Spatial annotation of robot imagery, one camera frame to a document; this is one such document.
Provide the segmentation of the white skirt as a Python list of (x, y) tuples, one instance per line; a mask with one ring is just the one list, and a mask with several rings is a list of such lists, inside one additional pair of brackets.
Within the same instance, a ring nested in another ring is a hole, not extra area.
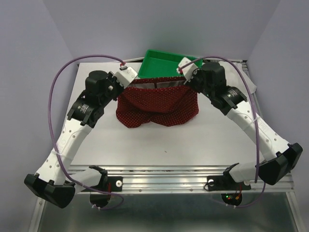
[[(243, 76), (243, 79), (246, 82), (247, 87), (249, 88), (250, 94), (254, 94), (257, 86), (252, 82), (252, 80), (249, 78), (248, 74), (243, 70), (242, 68), (242, 64), (240, 63), (236, 63), (234, 62), (234, 64), (236, 65), (236, 67), (239, 69), (241, 75)], [(242, 92), (244, 93), (246, 96), (248, 96), (248, 91), (245, 87), (245, 84), (243, 82), (243, 80), (241, 79), (240, 75), (238, 74), (238, 72), (236, 72), (236, 87)]]

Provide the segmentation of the red polka dot skirt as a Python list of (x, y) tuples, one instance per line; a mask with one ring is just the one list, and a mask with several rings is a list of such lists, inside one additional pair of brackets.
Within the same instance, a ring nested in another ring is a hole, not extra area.
[(181, 76), (134, 80), (118, 97), (116, 117), (128, 128), (182, 125), (199, 113), (197, 93)]

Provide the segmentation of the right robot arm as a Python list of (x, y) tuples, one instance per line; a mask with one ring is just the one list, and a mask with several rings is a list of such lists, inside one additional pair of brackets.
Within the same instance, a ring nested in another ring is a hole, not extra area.
[(303, 148), (280, 137), (257, 113), (250, 86), (242, 71), (231, 62), (242, 82), (242, 87), (227, 83), (222, 62), (207, 62), (201, 67), (188, 64), (178, 72), (186, 85), (207, 97), (224, 116), (233, 121), (256, 146), (256, 160), (237, 162), (221, 175), (211, 176), (209, 190), (235, 189), (238, 184), (261, 179), (268, 185), (277, 184), (297, 164)]

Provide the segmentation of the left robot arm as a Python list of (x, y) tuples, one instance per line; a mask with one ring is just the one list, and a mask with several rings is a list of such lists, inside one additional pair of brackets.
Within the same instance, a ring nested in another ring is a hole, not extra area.
[(59, 208), (65, 208), (73, 197), (83, 191), (96, 191), (104, 195), (103, 202), (94, 203), (97, 209), (106, 207), (112, 185), (108, 172), (96, 165), (83, 172), (68, 174), (79, 147), (103, 116), (104, 108), (123, 92), (112, 72), (92, 71), (85, 80), (85, 89), (68, 111), (62, 133), (56, 146), (43, 165), (34, 174), (25, 177), (25, 185), (38, 197)]

